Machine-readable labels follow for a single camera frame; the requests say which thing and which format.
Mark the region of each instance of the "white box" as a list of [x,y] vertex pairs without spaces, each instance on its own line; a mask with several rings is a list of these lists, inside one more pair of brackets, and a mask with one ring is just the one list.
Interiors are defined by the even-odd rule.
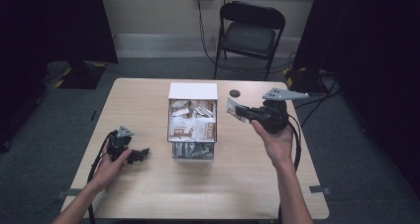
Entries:
[[173,82],[167,140],[176,161],[213,161],[217,141],[217,83]]

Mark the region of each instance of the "black cable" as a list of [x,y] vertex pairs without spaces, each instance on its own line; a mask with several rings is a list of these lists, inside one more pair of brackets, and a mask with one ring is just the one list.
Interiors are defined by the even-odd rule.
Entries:
[[300,155],[302,153],[302,133],[300,130],[300,126],[299,123],[297,122],[296,118],[292,117],[289,115],[290,118],[292,118],[294,120],[294,122],[297,124],[297,128],[299,133],[297,133],[296,129],[294,128],[294,126],[290,123],[290,121],[287,121],[287,124],[290,126],[291,130],[293,131],[294,137],[296,138],[296,154],[294,155],[294,170],[297,171],[297,168],[299,167],[299,163],[300,163]]
[[[331,97],[334,97],[334,96],[336,96],[337,94],[339,94],[341,92],[341,89],[339,89],[337,92],[335,92],[335,93],[333,93],[333,94],[331,94],[331,95],[328,95],[327,96],[327,98],[331,98]],[[296,107],[294,107],[294,109],[298,109],[298,108],[301,108],[301,107],[303,107],[303,106],[306,106],[306,105],[309,105],[309,104],[312,104],[312,103],[316,103],[316,102],[319,102],[319,101],[321,101],[322,99],[324,99],[325,97],[322,97],[322,98],[319,98],[319,99],[316,99],[316,100],[313,100],[313,101],[310,101],[310,102],[307,102],[307,103],[303,103],[303,104],[300,104],[300,105],[297,105]]]
[[315,112],[315,110],[321,105],[321,103],[323,103],[325,100],[327,100],[327,98],[329,98],[330,97],[330,94],[331,94],[331,92],[333,91],[333,88],[334,88],[334,85],[336,84],[336,82],[337,82],[337,79],[338,79],[338,76],[336,76],[336,78],[334,79],[334,82],[333,82],[333,84],[331,85],[331,87],[330,87],[330,89],[328,90],[328,92],[327,92],[327,94],[323,97],[323,98],[321,98],[321,99],[319,99],[319,102],[318,102],[318,104],[312,109],[312,111],[309,113],[309,115],[308,116],[306,116],[306,118],[303,120],[303,122],[301,123],[301,127],[303,127],[304,125],[305,125],[305,123],[306,123],[306,121],[308,121],[308,119],[309,119],[309,117],[310,116],[312,116],[312,114]]
[[[95,174],[95,171],[96,171],[96,168],[98,167],[99,161],[101,161],[101,159],[102,159],[102,157],[103,157],[103,156],[101,156],[101,155],[102,155],[102,151],[104,150],[104,147],[105,147],[105,145],[106,145],[106,142],[108,141],[109,137],[110,137],[112,134],[116,133],[116,132],[117,132],[117,131],[110,132],[110,133],[106,136],[106,138],[105,138],[104,142],[102,143],[101,149],[99,150],[99,153],[98,153],[98,155],[96,156],[96,159],[95,159],[95,161],[94,161],[94,162],[93,162],[93,164],[92,164],[92,168],[90,169],[89,176],[88,176],[88,178],[87,178],[87,182],[90,182],[90,181],[92,180],[92,178],[93,178],[93,175]],[[93,206],[92,206],[92,203],[90,203],[89,208],[88,208],[88,211],[89,211],[89,220],[90,220],[90,223],[91,223],[91,224],[95,224],[96,222],[95,222],[95,215],[94,215],[94,213],[93,213]]]
[[204,51],[204,53],[206,53],[206,55],[210,59],[210,61],[213,64],[215,64],[216,62],[213,61],[213,59],[207,53],[207,47],[206,47],[206,41],[205,41],[205,35],[204,35],[203,18],[201,17],[201,0],[197,0],[197,5],[198,5],[198,13],[199,13],[200,37],[201,37],[201,44],[203,45],[203,51]]
[[293,55],[296,55],[296,53],[292,53],[292,54],[290,54],[290,55],[289,55],[289,60],[294,60],[294,59],[291,59],[291,56],[293,56]]
[[103,155],[101,156],[101,159],[102,159],[105,155],[108,155],[108,153],[103,154]]

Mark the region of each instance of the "black chair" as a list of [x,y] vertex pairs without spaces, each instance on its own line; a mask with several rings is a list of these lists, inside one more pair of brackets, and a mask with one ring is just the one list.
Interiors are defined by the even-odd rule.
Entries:
[[[225,23],[231,22],[227,32]],[[267,60],[267,79],[283,32],[285,19],[276,9],[232,1],[220,9],[220,31],[213,79],[216,79],[220,51]]]

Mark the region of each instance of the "black cloth backdrop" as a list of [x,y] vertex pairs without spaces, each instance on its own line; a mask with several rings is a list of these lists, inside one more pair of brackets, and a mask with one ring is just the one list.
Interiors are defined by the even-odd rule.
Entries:
[[118,63],[102,0],[0,0],[2,139],[48,63],[69,58]]

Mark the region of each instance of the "beige wall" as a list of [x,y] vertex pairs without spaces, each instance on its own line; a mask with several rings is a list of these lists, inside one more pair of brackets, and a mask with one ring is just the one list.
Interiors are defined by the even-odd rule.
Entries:
[[[217,39],[224,0],[202,0],[206,37]],[[286,19],[281,53],[296,52],[313,0],[242,0],[278,9]],[[199,37],[196,0],[103,0],[114,34],[193,35]]]

